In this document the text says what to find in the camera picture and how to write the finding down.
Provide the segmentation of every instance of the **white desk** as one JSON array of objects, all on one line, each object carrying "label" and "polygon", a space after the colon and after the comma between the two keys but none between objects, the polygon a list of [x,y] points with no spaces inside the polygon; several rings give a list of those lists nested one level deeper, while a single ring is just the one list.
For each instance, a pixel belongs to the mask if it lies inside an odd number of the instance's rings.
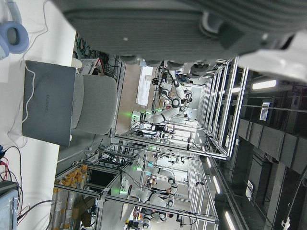
[{"label": "white desk", "polygon": [[[42,0],[16,0],[23,25],[29,32],[30,45],[35,37],[45,28]],[[48,32],[39,36],[32,48],[26,53],[25,60],[42,61],[64,66],[71,65],[75,30],[65,21],[51,2],[45,6]],[[6,4],[0,0],[0,22],[10,17]],[[21,135],[22,100],[24,93],[24,63],[22,55],[10,55],[7,83],[0,83],[0,145],[4,148],[14,145]],[[22,138],[17,141],[22,145]],[[59,146],[28,138],[21,149],[24,206],[34,205],[52,198],[53,183],[57,166]],[[19,155],[17,150],[10,149],[5,155],[10,161],[10,170],[20,182]],[[34,208],[18,226],[18,230],[44,230],[49,221],[50,203]]]}]

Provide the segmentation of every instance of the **headphones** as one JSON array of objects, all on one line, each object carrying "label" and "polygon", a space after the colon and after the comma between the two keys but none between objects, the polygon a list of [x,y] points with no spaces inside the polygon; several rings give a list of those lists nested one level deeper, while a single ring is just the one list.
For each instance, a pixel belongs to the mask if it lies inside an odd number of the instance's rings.
[{"label": "headphones", "polygon": [[28,32],[22,25],[16,2],[12,0],[6,2],[13,21],[0,24],[0,60],[6,58],[10,53],[21,54],[29,46]]}]

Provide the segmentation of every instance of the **sticker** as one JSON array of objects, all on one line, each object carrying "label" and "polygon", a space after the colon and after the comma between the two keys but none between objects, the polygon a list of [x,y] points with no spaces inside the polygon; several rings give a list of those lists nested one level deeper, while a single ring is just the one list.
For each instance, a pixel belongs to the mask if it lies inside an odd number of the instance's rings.
[{"label": "sticker", "polygon": [[62,206],[62,202],[61,202],[61,201],[60,201],[60,202],[57,202],[55,211],[56,211],[56,212],[59,212],[59,211],[61,210],[61,206]]},{"label": "sticker", "polygon": [[66,211],[65,218],[66,218],[66,219],[71,218],[71,215],[72,215],[72,210],[67,210],[67,211]]}]

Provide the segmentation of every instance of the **gray laptop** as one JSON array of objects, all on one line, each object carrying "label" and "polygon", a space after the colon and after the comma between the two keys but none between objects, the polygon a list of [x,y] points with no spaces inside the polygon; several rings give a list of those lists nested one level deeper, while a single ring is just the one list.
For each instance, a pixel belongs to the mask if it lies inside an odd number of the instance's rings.
[{"label": "gray laptop", "polygon": [[[36,61],[26,61],[26,65],[35,72],[35,80],[23,135],[68,147],[76,69]],[[23,120],[25,104],[32,93],[32,80],[33,73],[25,69]]]}]

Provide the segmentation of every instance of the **fluorescent light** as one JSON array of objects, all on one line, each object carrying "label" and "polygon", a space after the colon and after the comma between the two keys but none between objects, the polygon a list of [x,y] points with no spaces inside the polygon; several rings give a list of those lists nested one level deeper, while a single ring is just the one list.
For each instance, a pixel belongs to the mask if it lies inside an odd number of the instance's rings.
[{"label": "fluorescent light", "polygon": [[228,223],[230,230],[236,230],[234,224],[231,221],[231,218],[230,218],[230,215],[229,215],[228,212],[225,212],[225,217],[226,217],[226,220],[227,220],[227,223]]},{"label": "fluorescent light", "polygon": [[[225,93],[225,90],[223,90],[223,94]],[[219,91],[219,95],[221,95],[221,91]],[[212,96],[215,96],[215,93],[212,93]]]},{"label": "fluorescent light", "polygon": [[220,194],[220,192],[221,192],[220,186],[219,186],[219,184],[217,183],[217,179],[216,179],[215,176],[213,176],[213,182],[214,182],[214,185],[215,185],[215,188],[216,188],[216,192],[217,192],[218,194]]},{"label": "fluorescent light", "polygon": [[211,167],[212,167],[212,165],[211,165],[211,162],[210,162],[210,160],[209,160],[209,158],[208,158],[208,157],[207,157],[206,161],[207,161],[207,164],[208,164],[209,168],[211,168]]},{"label": "fluorescent light", "polygon": [[234,93],[234,92],[240,92],[240,87],[233,88],[233,89],[231,90],[231,92],[232,92],[232,93]]},{"label": "fluorescent light", "polygon": [[268,80],[268,81],[255,83],[255,84],[253,84],[253,90],[274,87],[276,85],[276,83],[277,83],[276,80]]}]

